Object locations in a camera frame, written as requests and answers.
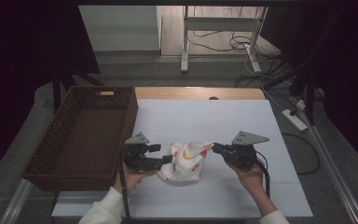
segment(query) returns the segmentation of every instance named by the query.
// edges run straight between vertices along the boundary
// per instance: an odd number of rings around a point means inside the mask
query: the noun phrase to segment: brown wicker basket
[[[23,178],[45,191],[108,190],[137,112],[133,87],[72,87]]]

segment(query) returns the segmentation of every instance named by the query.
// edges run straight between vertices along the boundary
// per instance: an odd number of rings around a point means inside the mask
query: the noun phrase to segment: sleeve cuff
[[[280,210],[271,212],[260,219],[260,224],[289,224]]]
[[[99,205],[110,211],[113,216],[121,217],[124,211],[123,195],[111,187]]]

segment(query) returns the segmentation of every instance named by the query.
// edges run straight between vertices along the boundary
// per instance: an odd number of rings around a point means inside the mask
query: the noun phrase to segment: white power strip
[[[286,109],[283,110],[282,114],[293,124],[295,125],[295,127],[299,130],[299,131],[304,131],[306,130],[308,127],[307,125],[305,125],[303,123],[303,121],[301,121],[301,119],[299,119],[296,115],[291,116],[290,115],[290,110]]]

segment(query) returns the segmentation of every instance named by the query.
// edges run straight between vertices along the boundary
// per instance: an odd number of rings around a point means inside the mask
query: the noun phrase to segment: crumpled cloth
[[[212,143],[172,143],[172,162],[161,167],[158,175],[165,181],[199,180],[202,165]]]

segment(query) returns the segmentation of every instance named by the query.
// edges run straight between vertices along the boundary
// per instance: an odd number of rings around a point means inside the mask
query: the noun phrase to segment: human hand
[[[232,165],[228,162],[226,162],[228,167],[230,167],[238,176],[241,184],[246,188],[246,190],[249,191],[249,193],[255,193],[263,189],[263,171],[261,168],[254,163],[250,168],[248,169],[241,169],[235,165]]]
[[[126,163],[123,162],[124,176],[126,177],[126,186],[127,192],[132,191],[136,188],[136,186],[141,183],[142,179],[151,175],[155,175],[158,171],[145,171],[145,172],[137,172],[130,169]],[[122,193],[121,181],[120,181],[120,173],[117,169],[116,181],[113,186],[117,192]]]

